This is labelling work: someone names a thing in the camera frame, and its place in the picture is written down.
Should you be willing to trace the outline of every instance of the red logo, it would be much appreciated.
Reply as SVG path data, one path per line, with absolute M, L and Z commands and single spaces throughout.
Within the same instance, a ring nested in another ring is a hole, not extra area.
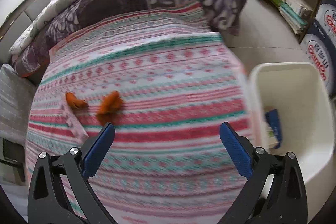
M 310 53 L 311 58 L 314 61 L 316 68 L 319 70 L 319 73 L 321 74 L 323 81 L 325 81 L 327 79 L 326 75 L 324 74 L 326 69 L 325 69 L 325 66 L 321 64 L 321 62 L 319 61 L 319 58 L 316 56 L 313 45 L 311 44 L 309 45 L 308 52 Z
M 336 33 L 336 26 L 334 24 L 334 19 L 331 15 L 327 15 L 327 23 L 329 24 L 330 28 L 333 30 L 334 33 Z

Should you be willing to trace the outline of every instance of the orange object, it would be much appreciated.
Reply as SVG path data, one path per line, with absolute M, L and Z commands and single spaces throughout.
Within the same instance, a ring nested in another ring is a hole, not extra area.
M 104 126 L 107 122 L 112 122 L 115 113 L 121 108 L 122 104 L 123 100 L 116 90 L 104 97 L 96 115 L 99 123 Z
M 71 92 L 66 92 L 65 93 L 65 98 L 67 100 L 67 103 L 69 107 L 72 109 L 81 109 L 87 107 L 87 102 L 84 100 L 78 99 L 73 93 Z

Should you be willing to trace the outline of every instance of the white plastic bin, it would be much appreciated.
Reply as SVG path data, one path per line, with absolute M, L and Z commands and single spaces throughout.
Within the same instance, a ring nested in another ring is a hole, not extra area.
M 305 182 L 308 219 L 321 209 L 336 185 L 334 176 L 334 122 L 328 93 L 316 68 L 307 62 L 269 63 L 250 74 L 254 118 L 265 121 L 264 108 L 278 110 L 283 142 L 272 153 L 296 154 Z M 267 147 L 260 127 L 256 145 Z M 264 188 L 269 191 L 272 180 Z

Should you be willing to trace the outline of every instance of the striped bedsheet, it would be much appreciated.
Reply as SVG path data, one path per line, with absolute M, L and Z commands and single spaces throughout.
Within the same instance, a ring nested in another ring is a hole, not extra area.
M 103 96 L 118 90 L 125 104 L 115 141 L 89 182 L 118 223 L 215 223 L 245 178 L 219 138 L 228 121 L 253 140 L 240 61 L 210 32 L 202 7 L 145 10 L 106 18 L 50 51 L 36 92 L 26 140 L 28 180 L 38 154 L 80 146 L 60 104 L 65 92 L 88 102 L 76 112 L 89 136 L 101 126 Z M 64 179 L 76 213 L 80 207 Z

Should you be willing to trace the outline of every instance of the gray cushion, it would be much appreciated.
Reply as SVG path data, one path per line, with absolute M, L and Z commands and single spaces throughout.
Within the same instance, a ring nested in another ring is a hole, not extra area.
M 24 146 L 36 87 L 8 64 L 0 69 L 0 87 L 0 137 Z

